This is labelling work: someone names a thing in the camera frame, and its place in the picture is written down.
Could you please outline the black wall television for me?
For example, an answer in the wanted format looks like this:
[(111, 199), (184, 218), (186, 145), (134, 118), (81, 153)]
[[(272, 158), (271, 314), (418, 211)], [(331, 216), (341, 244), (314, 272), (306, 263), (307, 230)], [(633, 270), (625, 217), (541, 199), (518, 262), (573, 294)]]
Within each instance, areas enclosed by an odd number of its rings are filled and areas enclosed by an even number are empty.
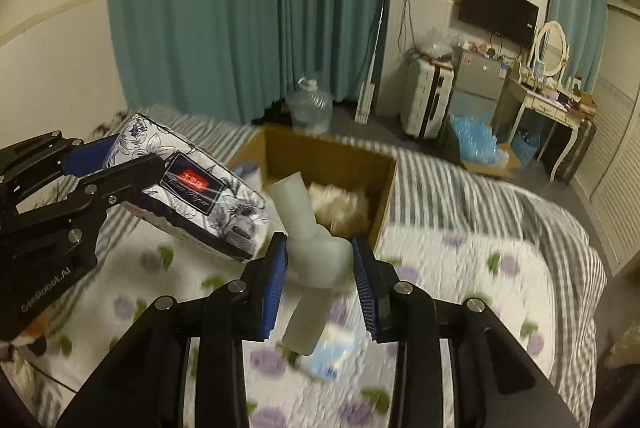
[(458, 20), (522, 48), (534, 41), (538, 6), (528, 0), (460, 0)]

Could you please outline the teal curtain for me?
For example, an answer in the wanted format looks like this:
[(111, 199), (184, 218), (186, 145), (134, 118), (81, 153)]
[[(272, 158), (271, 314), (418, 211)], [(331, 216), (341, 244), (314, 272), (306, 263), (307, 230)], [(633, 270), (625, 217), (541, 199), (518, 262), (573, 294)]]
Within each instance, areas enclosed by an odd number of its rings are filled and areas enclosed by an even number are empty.
[(385, 0), (107, 0), (126, 101), (246, 124), (303, 77), (353, 100)]
[(548, 19), (557, 21), (570, 46), (565, 73), (580, 76), (582, 91), (596, 85), (604, 47), (608, 0), (549, 0)]

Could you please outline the teal curtain right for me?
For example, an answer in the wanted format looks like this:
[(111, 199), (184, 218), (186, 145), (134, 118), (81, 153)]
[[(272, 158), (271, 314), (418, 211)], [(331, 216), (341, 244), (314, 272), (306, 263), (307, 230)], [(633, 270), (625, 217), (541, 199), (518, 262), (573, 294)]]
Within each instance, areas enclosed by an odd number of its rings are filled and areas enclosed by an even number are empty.
[(582, 91), (596, 85), (604, 47), (608, 0), (549, 0), (548, 19), (557, 21), (570, 46), (565, 73), (580, 76)]

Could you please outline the floral tissue paper pack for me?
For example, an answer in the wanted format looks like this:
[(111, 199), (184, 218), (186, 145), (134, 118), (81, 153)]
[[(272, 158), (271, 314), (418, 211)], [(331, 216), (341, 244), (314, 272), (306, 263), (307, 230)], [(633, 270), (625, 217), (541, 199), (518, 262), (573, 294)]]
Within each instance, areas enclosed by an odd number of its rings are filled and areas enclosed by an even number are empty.
[(265, 243), (264, 196), (178, 132), (140, 113), (130, 117), (108, 152), (113, 168), (154, 154), (160, 180), (124, 206), (135, 216), (208, 252), (248, 261)]

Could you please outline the grey mini fridge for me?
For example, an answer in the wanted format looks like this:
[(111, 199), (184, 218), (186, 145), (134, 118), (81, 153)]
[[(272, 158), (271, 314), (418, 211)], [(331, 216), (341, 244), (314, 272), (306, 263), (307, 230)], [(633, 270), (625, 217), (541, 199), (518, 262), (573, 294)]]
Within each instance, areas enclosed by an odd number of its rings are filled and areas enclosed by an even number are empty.
[(462, 118), (491, 120), (498, 105), (503, 85), (501, 63), (484, 55), (454, 48), (454, 88), (448, 110)]

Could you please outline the white suitcase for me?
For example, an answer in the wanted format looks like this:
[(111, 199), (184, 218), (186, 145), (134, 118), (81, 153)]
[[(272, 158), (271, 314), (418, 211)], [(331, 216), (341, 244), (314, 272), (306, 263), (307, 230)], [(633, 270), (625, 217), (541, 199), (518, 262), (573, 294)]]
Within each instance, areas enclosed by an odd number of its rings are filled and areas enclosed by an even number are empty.
[(408, 64), (400, 121), (405, 134), (433, 140), (447, 116), (454, 86), (454, 68), (449, 63), (416, 58)]

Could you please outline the small blue tissue packet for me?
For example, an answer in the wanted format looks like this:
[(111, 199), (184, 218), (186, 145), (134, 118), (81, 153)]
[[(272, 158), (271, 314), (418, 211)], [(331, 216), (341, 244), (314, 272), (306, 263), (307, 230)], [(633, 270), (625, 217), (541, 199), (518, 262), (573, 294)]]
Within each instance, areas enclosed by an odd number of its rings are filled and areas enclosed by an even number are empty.
[(342, 326), (326, 324), (314, 352), (301, 356), (298, 368), (308, 376), (335, 382), (357, 347), (356, 336)]

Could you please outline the beige fluffy item in box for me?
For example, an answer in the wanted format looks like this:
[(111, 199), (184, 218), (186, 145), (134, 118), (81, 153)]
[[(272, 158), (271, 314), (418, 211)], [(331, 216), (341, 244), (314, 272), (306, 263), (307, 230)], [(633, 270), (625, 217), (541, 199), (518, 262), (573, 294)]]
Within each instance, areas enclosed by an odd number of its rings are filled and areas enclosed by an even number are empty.
[(317, 222), (333, 236), (352, 238), (369, 232), (369, 200), (363, 190), (311, 183), (307, 192)]

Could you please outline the teal curtain left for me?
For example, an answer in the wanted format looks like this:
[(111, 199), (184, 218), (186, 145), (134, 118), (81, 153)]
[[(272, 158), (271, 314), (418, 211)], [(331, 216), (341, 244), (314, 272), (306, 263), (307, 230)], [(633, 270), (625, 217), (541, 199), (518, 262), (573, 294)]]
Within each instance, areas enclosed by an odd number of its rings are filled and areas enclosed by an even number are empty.
[(246, 124), (303, 77), (353, 100), (385, 0), (107, 0), (126, 101)]

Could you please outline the white floral quilt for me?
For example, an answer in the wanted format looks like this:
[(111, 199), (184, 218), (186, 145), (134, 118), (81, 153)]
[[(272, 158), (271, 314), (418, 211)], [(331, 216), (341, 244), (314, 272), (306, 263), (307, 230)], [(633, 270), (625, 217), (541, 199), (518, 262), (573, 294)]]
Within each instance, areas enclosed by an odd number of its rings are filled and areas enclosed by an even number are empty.
[[(540, 251), (525, 240), (389, 226), (378, 258), (432, 297), (458, 304), (477, 298), (544, 373), (553, 367), (555, 296)], [(206, 254), (137, 222), (88, 278), (76, 308), (52, 330), (46, 353), (18, 352), (4, 371), (44, 426), (53, 425), (119, 337), (162, 295), (201, 298), (238, 278), (239, 263)], [(356, 288), (333, 301), (310, 356), (283, 341), (299, 290), (286, 286), (270, 338), (244, 347), (250, 422), (255, 427), (383, 427), (388, 419), (397, 348), (377, 344), (363, 324)]]

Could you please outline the white oval vanity mirror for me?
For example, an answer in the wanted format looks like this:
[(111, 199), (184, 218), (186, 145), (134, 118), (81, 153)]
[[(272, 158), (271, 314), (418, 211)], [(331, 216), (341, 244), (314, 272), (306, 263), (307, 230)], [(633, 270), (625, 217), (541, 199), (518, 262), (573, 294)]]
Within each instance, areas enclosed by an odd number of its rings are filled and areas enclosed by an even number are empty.
[(529, 66), (537, 77), (560, 81), (569, 59), (570, 45), (564, 28), (558, 21), (548, 21), (537, 30), (530, 50)]

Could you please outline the grey checkered bedsheet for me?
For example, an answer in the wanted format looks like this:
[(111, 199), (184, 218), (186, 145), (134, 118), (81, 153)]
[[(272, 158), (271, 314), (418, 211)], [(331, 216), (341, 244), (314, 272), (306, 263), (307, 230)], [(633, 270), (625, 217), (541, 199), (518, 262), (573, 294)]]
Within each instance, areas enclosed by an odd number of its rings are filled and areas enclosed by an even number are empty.
[[(432, 297), (483, 299), (558, 390), (572, 423), (585, 427), (596, 395), (594, 311), (605, 274), (588, 234), (564, 208), (449, 162), (359, 141), (396, 159), (376, 255)], [(200, 298), (242, 271), (153, 228), (122, 208), (104, 224), (99, 264), (47, 316), (47, 352), (15, 352), (10, 385), (51, 427), (120, 336), (156, 297)], [(254, 427), (383, 427), (390, 414), (396, 348), (363, 325), (356, 289), (334, 302), (331, 330), (354, 338), (333, 380), (310, 376), (282, 342), (297, 298), (287, 290), (277, 327), (244, 348)]]

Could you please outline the white flat mop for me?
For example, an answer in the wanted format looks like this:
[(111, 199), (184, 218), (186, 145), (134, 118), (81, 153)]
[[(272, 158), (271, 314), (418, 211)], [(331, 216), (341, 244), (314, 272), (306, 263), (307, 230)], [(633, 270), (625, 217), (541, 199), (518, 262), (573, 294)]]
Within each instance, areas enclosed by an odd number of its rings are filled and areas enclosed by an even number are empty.
[(375, 27), (375, 34), (373, 35), (374, 41), (371, 50), (370, 62), (367, 70), (366, 79), (360, 84), (360, 92), (358, 98), (358, 104), (354, 117), (354, 122), (357, 125), (367, 125), (371, 113), (371, 106), (373, 102), (375, 84), (373, 82), (373, 74), (376, 62), (376, 55), (378, 54), (378, 43), (380, 42), (380, 36), (382, 32), (382, 26), (384, 22), (386, 0), (382, 0), (380, 12), (378, 12), (378, 22)]

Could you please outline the clear water jug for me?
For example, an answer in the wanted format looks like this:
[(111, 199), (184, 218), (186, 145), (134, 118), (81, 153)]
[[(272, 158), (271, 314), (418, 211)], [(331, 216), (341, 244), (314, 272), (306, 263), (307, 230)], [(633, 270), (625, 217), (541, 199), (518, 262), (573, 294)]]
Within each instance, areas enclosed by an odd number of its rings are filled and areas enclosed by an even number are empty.
[(330, 130), (333, 96), (315, 79), (300, 77), (295, 89), (285, 98), (295, 130), (322, 136)]

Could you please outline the white plush toy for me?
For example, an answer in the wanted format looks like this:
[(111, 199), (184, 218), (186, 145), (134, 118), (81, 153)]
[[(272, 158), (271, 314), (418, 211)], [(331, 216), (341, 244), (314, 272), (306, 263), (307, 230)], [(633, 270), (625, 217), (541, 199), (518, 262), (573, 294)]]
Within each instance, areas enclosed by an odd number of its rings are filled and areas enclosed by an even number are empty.
[(326, 326), (335, 293), (352, 273), (354, 250), (348, 240), (332, 235), (316, 221), (298, 172), (273, 183), (269, 194), (286, 232), (288, 263), (303, 286), (282, 342), (309, 356)]

